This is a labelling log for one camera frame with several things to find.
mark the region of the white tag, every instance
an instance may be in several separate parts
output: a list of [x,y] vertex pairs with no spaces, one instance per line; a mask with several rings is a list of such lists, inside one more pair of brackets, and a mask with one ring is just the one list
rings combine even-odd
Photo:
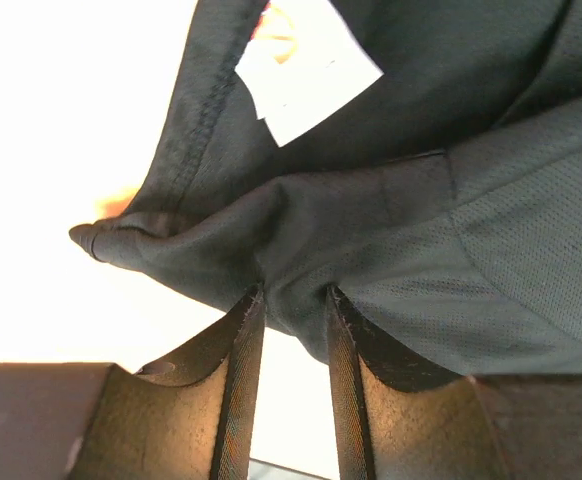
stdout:
[[382,76],[328,0],[273,0],[236,72],[279,146]]

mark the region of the garment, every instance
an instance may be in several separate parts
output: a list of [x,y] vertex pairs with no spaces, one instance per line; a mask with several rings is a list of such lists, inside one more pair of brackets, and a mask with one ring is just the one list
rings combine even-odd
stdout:
[[146,181],[71,237],[326,359],[335,284],[459,373],[582,372],[582,0],[332,2],[384,76],[275,145],[234,69],[263,0],[200,0]]

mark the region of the white background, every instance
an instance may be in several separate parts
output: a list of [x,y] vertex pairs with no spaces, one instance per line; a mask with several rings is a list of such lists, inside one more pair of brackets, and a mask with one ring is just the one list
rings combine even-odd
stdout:
[[[93,261],[67,230],[139,185],[193,0],[0,1],[0,361],[129,370],[221,316]],[[255,458],[337,478],[328,372],[267,331]]]

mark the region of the black fabric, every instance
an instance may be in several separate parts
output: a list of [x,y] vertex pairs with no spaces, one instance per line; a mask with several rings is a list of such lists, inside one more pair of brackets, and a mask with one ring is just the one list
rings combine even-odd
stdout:
[[200,0],[145,184],[72,238],[224,310],[261,281],[323,361],[336,284],[456,372],[582,372],[582,0],[335,1],[385,75],[283,148],[233,73],[264,3]]

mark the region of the dark gray cloth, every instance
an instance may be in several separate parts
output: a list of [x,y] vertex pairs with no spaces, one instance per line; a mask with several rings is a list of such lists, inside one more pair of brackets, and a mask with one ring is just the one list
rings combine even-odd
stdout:
[[72,238],[224,310],[263,282],[320,360],[337,284],[454,371],[582,372],[582,0],[335,1],[385,75],[283,148],[233,71],[264,3],[200,0],[145,184]]

